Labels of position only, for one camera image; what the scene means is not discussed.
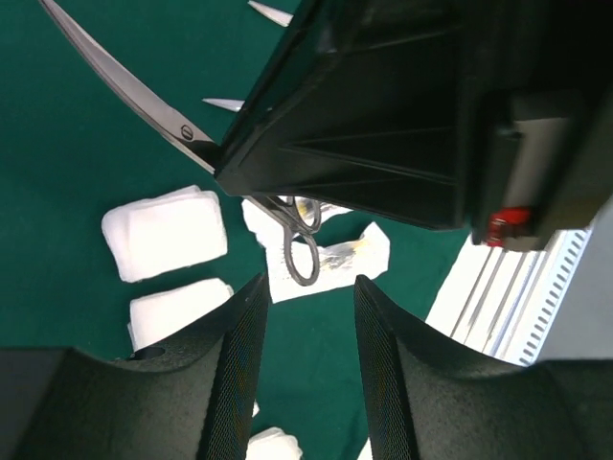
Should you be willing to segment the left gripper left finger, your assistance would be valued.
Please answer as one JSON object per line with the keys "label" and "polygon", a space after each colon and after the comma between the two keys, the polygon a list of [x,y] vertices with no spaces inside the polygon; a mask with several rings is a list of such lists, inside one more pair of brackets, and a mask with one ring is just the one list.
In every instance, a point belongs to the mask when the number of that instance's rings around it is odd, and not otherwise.
{"label": "left gripper left finger", "polygon": [[1,352],[5,459],[242,459],[269,308],[265,274],[127,359]]}

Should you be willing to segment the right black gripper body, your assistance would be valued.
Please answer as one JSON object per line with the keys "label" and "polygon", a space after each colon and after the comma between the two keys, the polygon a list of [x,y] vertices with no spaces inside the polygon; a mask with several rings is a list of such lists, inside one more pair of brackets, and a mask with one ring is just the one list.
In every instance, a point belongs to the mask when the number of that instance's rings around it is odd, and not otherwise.
{"label": "right black gripper body", "polygon": [[612,5],[304,1],[223,149],[234,196],[541,249],[612,195]]}

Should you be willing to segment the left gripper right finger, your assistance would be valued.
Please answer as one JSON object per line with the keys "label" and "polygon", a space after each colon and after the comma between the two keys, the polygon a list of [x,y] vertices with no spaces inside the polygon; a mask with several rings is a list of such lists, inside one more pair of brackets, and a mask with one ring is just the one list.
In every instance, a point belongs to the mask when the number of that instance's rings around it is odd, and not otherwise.
{"label": "left gripper right finger", "polygon": [[528,367],[430,327],[365,276],[354,317],[376,459],[608,459],[612,363]]}

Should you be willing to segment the surgical scissors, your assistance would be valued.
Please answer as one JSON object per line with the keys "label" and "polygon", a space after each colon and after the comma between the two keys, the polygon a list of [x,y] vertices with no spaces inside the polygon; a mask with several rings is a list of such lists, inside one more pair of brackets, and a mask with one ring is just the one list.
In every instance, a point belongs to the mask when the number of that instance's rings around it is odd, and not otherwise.
{"label": "surgical scissors", "polygon": [[202,102],[228,111],[232,111],[234,113],[240,112],[244,104],[244,101],[241,100],[220,98],[204,98]]}
{"label": "surgical scissors", "polygon": [[[201,168],[210,174],[216,173],[222,156],[221,146],[136,78],[57,2],[43,1],[41,6],[100,79],[127,106]],[[284,229],[284,260],[292,279],[303,287],[313,285],[320,273],[319,251],[314,239],[322,223],[320,203],[312,202],[312,221],[306,221],[293,196],[283,199],[276,195],[248,195],[245,199]],[[293,261],[292,241],[296,235],[304,239],[310,250],[312,270],[307,277],[299,272]]]}
{"label": "surgical scissors", "polygon": [[287,28],[293,19],[293,15],[291,13],[280,11],[254,0],[249,0],[248,5],[256,12],[284,28]]}

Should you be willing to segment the clear sterile packet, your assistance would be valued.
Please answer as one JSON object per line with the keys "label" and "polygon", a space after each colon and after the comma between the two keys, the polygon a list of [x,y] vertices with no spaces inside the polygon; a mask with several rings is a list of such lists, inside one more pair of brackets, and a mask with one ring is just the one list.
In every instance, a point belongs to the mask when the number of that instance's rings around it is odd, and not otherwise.
{"label": "clear sterile packet", "polygon": [[[297,198],[299,211],[307,219],[312,217],[312,209],[307,199]],[[302,287],[289,274],[284,259],[284,229],[281,225],[257,208],[254,204],[242,201],[241,208],[247,229],[255,235],[257,242],[263,247],[267,264],[270,295],[273,303],[279,303],[303,296],[336,289],[331,279],[333,272],[322,266],[321,273],[312,286]],[[345,214],[345,208],[329,203],[322,204],[323,223],[334,216]],[[304,276],[310,274],[312,269],[311,254],[307,244],[303,242],[292,243],[292,255],[295,266]]]}
{"label": "clear sterile packet", "polygon": [[372,222],[357,240],[320,249],[319,277],[309,289],[323,292],[351,286],[358,275],[376,278],[388,270],[390,253],[390,239]]}

